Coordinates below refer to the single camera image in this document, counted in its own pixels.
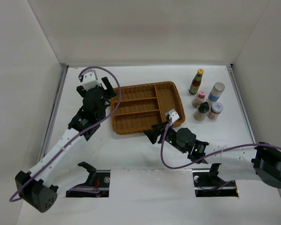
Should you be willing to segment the black grinder pepper jar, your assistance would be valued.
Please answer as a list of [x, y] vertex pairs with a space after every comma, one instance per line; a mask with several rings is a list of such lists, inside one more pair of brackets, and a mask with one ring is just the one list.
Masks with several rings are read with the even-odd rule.
[[196, 112], [193, 114], [193, 117], [197, 121], [203, 121], [207, 116], [209, 110], [210, 110], [210, 106], [208, 102], [203, 102], [197, 107]]

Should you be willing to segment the pink cap spice jar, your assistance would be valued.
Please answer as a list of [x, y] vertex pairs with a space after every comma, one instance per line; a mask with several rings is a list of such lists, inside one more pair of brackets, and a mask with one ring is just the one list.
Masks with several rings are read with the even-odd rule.
[[196, 97], [192, 101], [193, 107], [197, 108], [201, 103], [205, 101], [206, 92], [204, 90], [199, 90]]

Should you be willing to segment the red sauce bottle green label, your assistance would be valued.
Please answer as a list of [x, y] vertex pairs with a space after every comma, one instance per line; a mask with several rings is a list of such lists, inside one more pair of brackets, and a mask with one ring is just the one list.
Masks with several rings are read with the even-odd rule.
[[192, 83], [191, 83], [190, 88], [189, 88], [189, 93], [191, 95], [197, 94], [197, 92], [199, 90], [199, 87], [201, 85], [203, 74], [204, 74], [204, 69], [201, 69], [201, 68], [198, 69], [197, 74], [193, 78]]

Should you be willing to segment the red label spice jar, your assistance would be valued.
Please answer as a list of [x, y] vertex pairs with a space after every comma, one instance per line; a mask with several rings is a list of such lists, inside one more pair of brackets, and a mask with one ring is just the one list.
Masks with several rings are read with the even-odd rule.
[[207, 115], [207, 117], [211, 120], [217, 119], [217, 117], [220, 115], [220, 113], [223, 111], [223, 104], [220, 102], [214, 102], [211, 105], [210, 111]]

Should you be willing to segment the tall white blue-label jar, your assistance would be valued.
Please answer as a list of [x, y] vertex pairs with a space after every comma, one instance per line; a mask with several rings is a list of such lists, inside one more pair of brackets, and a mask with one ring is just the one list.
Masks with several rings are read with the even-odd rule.
[[216, 82], [214, 84], [213, 88], [211, 89], [207, 97], [207, 102], [209, 106], [211, 106], [214, 102], [218, 101], [224, 90], [225, 90], [225, 85], [222, 82]]

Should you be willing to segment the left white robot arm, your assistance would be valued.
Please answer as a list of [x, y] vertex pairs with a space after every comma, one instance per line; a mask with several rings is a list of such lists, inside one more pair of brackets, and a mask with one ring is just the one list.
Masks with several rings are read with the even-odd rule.
[[99, 83], [96, 78], [86, 75], [76, 90], [82, 97], [82, 107], [71, 119], [62, 137], [28, 172], [20, 171], [15, 176], [16, 194], [41, 213], [48, 211], [57, 200], [58, 186], [53, 185], [54, 178], [74, 160], [79, 148], [107, 119], [106, 108], [116, 95], [107, 77]]

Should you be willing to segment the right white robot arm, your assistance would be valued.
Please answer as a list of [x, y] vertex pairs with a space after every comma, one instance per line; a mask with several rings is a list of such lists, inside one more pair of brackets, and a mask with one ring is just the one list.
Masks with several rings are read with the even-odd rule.
[[231, 180], [259, 180], [281, 189], [281, 147], [266, 142], [224, 147], [197, 139], [188, 128], [175, 131], [170, 122], [152, 126], [144, 131], [152, 144], [165, 142], [183, 154], [189, 165], [210, 165], [209, 182], [222, 185]]

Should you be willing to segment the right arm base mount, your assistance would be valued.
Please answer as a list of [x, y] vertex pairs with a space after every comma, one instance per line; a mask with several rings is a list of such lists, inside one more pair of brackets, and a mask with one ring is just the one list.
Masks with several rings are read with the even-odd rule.
[[212, 164], [210, 169], [193, 170], [196, 197], [238, 197], [236, 182], [219, 178], [219, 167], [220, 164]]

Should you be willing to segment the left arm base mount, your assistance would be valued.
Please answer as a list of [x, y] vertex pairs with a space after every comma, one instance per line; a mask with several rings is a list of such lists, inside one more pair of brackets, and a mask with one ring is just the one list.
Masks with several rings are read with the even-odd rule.
[[81, 162], [79, 167], [84, 168], [89, 174], [84, 183], [75, 185], [66, 191], [67, 198], [105, 198], [109, 197], [111, 171], [97, 170], [92, 165]]

